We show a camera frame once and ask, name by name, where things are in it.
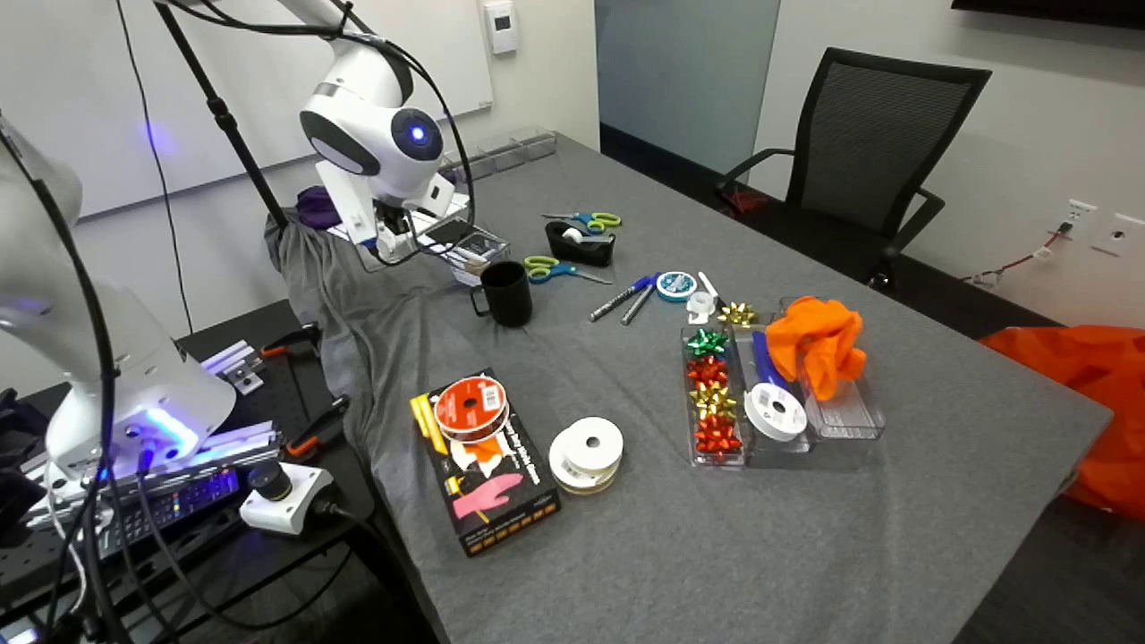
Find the black box of gloves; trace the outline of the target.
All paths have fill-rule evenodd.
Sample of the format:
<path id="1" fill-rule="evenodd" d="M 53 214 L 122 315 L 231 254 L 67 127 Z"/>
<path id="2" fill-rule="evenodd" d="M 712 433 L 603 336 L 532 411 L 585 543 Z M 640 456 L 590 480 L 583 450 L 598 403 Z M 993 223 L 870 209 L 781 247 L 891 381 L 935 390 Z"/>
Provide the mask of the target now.
<path id="1" fill-rule="evenodd" d="M 490 369 L 461 378 L 476 375 L 498 379 Z M 429 398 L 449 385 L 413 396 L 409 406 L 455 537 L 464 553 L 476 557 L 555 516 L 562 501 L 555 476 L 508 393 L 510 419 L 493 435 L 481 443 L 455 443 L 442 435 Z"/>

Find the white wall thermostat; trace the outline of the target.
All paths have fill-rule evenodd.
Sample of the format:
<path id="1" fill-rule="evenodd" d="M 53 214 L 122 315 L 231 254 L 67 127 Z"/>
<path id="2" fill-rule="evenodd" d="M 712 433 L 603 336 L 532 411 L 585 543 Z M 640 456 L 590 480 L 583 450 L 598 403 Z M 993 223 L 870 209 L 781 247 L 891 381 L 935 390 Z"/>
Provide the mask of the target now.
<path id="1" fill-rule="evenodd" d="M 482 5 L 490 52 L 493 55 L 515 53 L 519 46 L 519 29 L 513 0 L 487 0 Z"/>

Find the black tape dispenser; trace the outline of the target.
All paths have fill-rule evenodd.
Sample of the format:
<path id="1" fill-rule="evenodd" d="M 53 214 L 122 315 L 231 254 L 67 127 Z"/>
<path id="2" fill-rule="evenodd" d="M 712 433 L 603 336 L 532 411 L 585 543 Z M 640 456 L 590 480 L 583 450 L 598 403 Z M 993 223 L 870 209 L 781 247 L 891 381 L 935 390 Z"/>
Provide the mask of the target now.
<path id="1" fill-rule="evenodd" d="M 614 235 L 589 235 L 576 225 L 548 221 L 545 225 L 548 254 L 556 260 L 589 267 L 609 267 L 616 248 Z"/>

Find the purple cloth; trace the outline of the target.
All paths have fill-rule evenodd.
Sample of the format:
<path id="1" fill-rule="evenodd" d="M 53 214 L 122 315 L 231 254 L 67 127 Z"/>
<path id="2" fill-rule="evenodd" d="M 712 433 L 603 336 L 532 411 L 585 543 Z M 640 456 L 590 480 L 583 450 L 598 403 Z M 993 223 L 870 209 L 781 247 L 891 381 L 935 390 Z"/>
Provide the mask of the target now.
<path id="1" fill-rule="evenodd" d="M 341 223 L 335 204 L 323 186 L 311 186 L 297 195 L 297 215 L 302 225 L 314 231 L 327 231 Z"/>

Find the blue ribbon roll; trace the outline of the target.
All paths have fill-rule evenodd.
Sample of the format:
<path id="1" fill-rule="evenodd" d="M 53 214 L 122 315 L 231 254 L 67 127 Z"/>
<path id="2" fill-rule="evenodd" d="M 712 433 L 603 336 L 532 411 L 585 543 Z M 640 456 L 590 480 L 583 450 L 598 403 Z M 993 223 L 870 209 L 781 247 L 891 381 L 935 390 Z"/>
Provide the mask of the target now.
<path id="1" fill-rule="evenodd" d="M 790 392 L 785 377 L 777 372 L 777 367 L 769 356 L 768 338 L 763 331 L 752 331 L 751 347 L 756 372 L 761 384 L 768 384 L 780 391 Z"/>

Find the row of clear plastic trays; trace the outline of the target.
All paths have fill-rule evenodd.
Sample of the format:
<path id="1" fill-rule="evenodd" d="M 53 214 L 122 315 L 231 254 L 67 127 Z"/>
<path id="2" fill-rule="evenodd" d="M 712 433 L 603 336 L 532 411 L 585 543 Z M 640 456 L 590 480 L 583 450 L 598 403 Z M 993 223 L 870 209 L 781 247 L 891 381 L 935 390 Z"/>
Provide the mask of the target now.
<path id="1" fill-rule="evenodd" d="M 461 152 L 455 149 L 447 150 L 441 166 L 442 175 L 458 184 L 469 178 L 475 181 L 556 154 L 556 133 L 537 125 L 484 140 L 465 138 L 461 143 L 469 158 L 469 173 L 463 167 Z"/>

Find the silver aluminium bracket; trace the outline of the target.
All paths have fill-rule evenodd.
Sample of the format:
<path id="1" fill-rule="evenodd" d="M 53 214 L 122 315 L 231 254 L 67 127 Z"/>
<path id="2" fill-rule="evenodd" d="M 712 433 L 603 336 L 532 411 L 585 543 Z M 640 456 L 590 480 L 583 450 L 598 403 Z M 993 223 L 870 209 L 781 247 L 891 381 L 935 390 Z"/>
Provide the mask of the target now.
<path id="1" fill-rule="evenodd" d="M 260 372 L 264 368 L 261 353 L 247 341 L 232 343 L 202 362 L 203 368 L 230 384 L 239 395 L 246 396 L 263 385 Z"/>

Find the blue pen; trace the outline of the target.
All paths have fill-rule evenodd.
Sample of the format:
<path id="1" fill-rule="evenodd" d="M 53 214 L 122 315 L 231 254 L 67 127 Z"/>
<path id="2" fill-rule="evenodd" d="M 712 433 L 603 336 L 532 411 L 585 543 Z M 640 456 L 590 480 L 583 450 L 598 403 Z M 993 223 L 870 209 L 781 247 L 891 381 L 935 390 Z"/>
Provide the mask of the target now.
<path id="1" fill-rule="evenodd" d="M 606 314 L 609 314 L 610 311 L 617 309 L 619 305 L 626 303 L 630 298 L 641 293 L 648 286 L 654 285 L 660 276 L 661 273 L 653 273 L 637 280 L 633 285 L 630 285 L 621 293 L 611 297 L 609 301 L 606 301 L 605 304 L 598 306 L 597 309 L 592 311 L 592 313 L 589 314 L 589 322 L 594 323 L 598 319 L 605 319 Z"/>

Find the white ribbon spool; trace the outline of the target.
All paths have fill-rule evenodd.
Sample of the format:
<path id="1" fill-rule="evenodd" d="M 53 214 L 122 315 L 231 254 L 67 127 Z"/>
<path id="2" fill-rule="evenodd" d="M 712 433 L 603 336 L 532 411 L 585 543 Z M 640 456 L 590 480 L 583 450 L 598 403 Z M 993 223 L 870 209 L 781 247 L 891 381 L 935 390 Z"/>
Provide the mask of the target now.
<path id="1" fill-rule="evenodd" d="M 743 408 L 750 424 L 777 443 L 790 443 L 807 429 L 802 403 L 777 385 L 757 383 L 747 391 Z"/>

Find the stack of white ribbon spools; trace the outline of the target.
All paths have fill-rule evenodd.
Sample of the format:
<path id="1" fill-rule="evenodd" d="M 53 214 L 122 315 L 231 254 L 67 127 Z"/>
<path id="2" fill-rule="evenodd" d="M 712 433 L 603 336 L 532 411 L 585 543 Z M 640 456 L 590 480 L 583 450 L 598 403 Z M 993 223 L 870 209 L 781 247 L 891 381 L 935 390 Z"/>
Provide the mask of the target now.
<path id="1" fill-rule="evenodd" d="M 556 485 L 572 495 L 593 495 L 615 480 L 624 453 L 624 435 L 613 421 L 574 421 L 548 446 L 548 469 Z"/>

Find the orange and black clamp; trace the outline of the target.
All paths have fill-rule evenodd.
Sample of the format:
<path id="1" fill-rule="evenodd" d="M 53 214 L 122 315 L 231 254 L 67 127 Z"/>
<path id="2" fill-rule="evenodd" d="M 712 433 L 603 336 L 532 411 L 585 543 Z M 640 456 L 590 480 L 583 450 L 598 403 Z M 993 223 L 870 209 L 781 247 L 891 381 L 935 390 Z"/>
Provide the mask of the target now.
<path id="1" fill-rule="evenodd" d="M 289 463 L 306 463 L 318 455 L 324 445 L 332 443 L 333 437 L 341 435 L 344 432 L 341 419 L 348 411 L 349 403 L 352 403 L 352 398 L 348 395 L 335 396 L 327 405 L 325 411 L 319 413 L 306 429 L 283 443 L 282 456 L 284 460 Z"/>
<path id="2" fill-rule="evenodd" d="M 290 354 L 292 347 L 299 345 L 307 345 L 311 351 L 318 353 L 319 339 L 322 339 L 319 325 L 316 325 L 316 323 L 306 323 L 306 325 L 299 325 L 298 329 L 292 330 L 291 333 L 282 335 L 282 337 L 274 341 L 267 343 L 260 350 L 259 355 L 262 359 L 286 356 Z"/>

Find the white emergency stop button box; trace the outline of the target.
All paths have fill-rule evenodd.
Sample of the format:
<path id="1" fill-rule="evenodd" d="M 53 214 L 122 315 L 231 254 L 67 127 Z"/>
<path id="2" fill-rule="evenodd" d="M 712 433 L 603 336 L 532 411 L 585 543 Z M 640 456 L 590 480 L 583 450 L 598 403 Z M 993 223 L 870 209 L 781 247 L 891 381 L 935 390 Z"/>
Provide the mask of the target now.
<path id="1" fill-rule="evenodd" d="M 299 537 L 311 503 L 333 488 L 333 477 L 318 466 L 268 461 L 250 470 L 247 485 L 242 521 L 251 529 Z"/>

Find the white wall plate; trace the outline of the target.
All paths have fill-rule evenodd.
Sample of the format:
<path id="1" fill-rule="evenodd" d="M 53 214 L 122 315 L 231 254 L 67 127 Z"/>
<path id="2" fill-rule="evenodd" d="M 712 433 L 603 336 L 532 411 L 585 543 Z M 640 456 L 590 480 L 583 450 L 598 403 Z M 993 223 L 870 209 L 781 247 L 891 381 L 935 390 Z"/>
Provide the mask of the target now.
<path id="1" fill-rule="evenodd" d="M 1114 258 L 1145 253 L 1145 217 L 1113 213 L 1093 228 L 1092 251 Z"/>

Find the blue and green scissors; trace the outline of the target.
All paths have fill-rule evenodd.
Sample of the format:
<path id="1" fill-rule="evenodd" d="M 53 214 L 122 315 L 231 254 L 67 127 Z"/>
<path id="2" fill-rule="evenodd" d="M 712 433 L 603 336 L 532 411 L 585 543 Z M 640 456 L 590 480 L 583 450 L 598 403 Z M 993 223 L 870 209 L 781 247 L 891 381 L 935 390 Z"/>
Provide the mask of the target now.
<path id="1" fill-rule="evenodd" d="M 547 283 L 559 276 L 572 276 L 594 283 L 613 284 L 610 280 L 598 277 L 577 268 L 572 262 L 564 262 L 548 256 L 530 256 L 523 261 L 528 281 L 532 284 Z"/>
<path id="2" fill-rule="evenodd" d="M 581 228 L 589 235 L 605 235 L 621 227 L 623 220 L 619 215 L 608 212 L 572 212 L 572 213 L 547 213 L 547 219 L 556 219 L 581 223 Z"/>

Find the black mug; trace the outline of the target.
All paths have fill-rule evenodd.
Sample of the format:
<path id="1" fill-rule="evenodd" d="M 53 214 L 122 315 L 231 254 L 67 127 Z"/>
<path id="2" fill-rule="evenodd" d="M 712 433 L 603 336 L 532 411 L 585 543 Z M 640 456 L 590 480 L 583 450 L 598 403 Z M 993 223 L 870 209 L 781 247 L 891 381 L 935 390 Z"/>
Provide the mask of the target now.
<path id="1" fill-rule="evenodd" d="M 499 261 L 489 265 L 469 288 L 469 301 L 479 319 L 492 317 L 498 325 L 528 325 L 534 313 L 530 281 L 524 265 Z"/>

